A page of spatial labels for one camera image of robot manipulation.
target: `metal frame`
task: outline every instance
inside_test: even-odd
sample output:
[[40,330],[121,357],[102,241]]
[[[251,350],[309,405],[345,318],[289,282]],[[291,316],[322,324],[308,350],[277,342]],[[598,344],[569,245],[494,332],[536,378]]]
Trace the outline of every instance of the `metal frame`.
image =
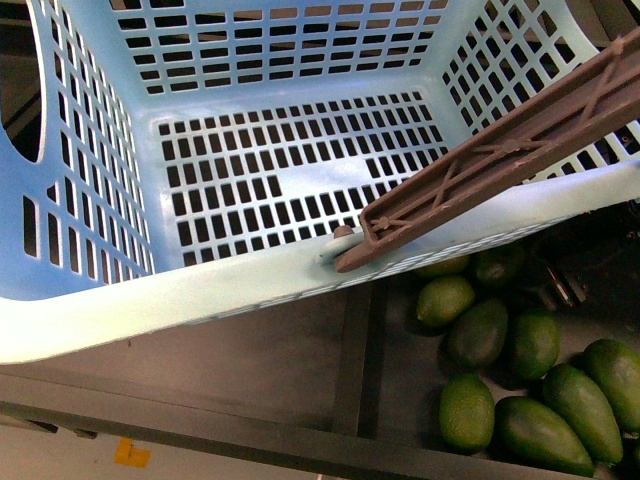
[[576,478],[375,440],[385,292],[384,281],[349,291],[331,432],[5,373],[0,413],[341,478]]

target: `green avocado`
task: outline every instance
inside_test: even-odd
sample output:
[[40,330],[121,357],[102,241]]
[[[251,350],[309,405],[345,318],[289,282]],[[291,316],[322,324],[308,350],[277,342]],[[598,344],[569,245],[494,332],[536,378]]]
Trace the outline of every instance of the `green avocado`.
[[561,363],[542,383],[544,402],[576,432],[593,460],[622,460],[620,429],[611,405],[596,383],[577,368]]
[[536,400],[500,400],[496,405],[495,431],[509,451],[531,466],[593,476],[593,462],[574,431],[557,413]]

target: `grid pattern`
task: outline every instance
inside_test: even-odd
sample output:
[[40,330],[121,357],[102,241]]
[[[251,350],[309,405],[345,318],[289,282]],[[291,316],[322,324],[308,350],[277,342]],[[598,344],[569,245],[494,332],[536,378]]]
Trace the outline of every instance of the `grid pattern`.
[[192,13],[184,0],[111,0],[149,94],[415,67],[448,0]]
[[60,163],[43,201],[23,199],[25,252],[107,284],[153,273],[131,119],[67,12],[40,8],[57,77],[48,142]]
[[[158,136],[185,265],[355,226],[365,205],[447,152],[417,91],[161,124]],[[367,184],[282,187],[292,169],[349,161]]]
[[[489,0],[442,79],[475,134],[580,63],[540,2]],[[640,126],[632,122],[529,181],[628,160],[640,150],[639,141]]]

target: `plastic basket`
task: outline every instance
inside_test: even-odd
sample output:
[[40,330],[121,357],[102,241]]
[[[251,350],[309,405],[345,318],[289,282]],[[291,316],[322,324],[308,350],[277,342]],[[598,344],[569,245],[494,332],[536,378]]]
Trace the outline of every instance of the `plastic basket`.
[[4,362],[370,281],[638,196],[634,122],[338,274],[323,259],[353,239],[335,227],[597,52],[564,2],[29,7],[43,126],[37,162],[0,133]]

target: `rectangular slot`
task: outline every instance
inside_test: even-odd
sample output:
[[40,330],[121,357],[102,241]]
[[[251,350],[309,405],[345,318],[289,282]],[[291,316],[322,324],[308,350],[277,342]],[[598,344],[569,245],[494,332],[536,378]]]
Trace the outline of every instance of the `rectangular slot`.
[[52,215],[48,215],[48,232],[49,232],[49,261],[54,265],[62,265],[60,257],[60,232],[58,227],[58,219]]
[[71,260],[71,270],[79,273],[78,233],[71,227],[69,227],[69,256]]
[[38,257],[38,211],[36,204],[27,197],[22,197],[24,252]]

